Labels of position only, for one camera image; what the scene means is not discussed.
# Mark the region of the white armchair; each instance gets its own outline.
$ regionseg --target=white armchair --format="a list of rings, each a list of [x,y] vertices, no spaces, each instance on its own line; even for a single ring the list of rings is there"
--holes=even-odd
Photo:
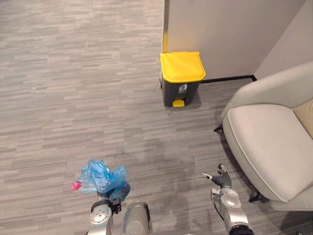
[[[313,211],[312,99],[310,62],[240,88],[221,114],[237,162],[276,210]],[[306,102],[310,127],[293,110]]]

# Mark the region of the black baseboard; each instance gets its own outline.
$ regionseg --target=black baseboard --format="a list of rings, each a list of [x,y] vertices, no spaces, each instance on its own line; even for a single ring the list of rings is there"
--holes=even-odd
[[[246,75],[246,76],[237,76],[237,77],[223,77],[223,78],[215,78],[215,79],[207,79],[202,80],[201,83],[211,83],[211,82],[224,82],[224,81],[232,81],[239,79],[251,79],[252,81],[256,81],[256,77],[254,75]]]
[[[251,76],[252,81],[257,81],[258,79],[256,79],[256,77],[254,75]]]

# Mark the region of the silver cylinder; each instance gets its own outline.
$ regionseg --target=silver cylinder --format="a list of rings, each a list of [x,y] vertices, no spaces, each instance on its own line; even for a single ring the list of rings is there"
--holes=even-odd
[[[148,205],[135,202],[128,206],[124,218],[124,235],[146,235],[149,232]]]

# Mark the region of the yellow lid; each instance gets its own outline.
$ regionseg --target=yellow lid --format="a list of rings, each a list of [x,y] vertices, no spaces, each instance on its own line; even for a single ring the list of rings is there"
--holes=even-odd
[[[205,77],[199,52],[160,54],[163,78],[170,83],[198,82]]]

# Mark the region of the trash can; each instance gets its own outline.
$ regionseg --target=trash can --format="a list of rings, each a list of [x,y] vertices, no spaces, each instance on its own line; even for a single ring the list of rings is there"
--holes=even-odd
[[[160,59],[164,105],[183,107],[190,104],[205,77],[199,52],[162,53]]]

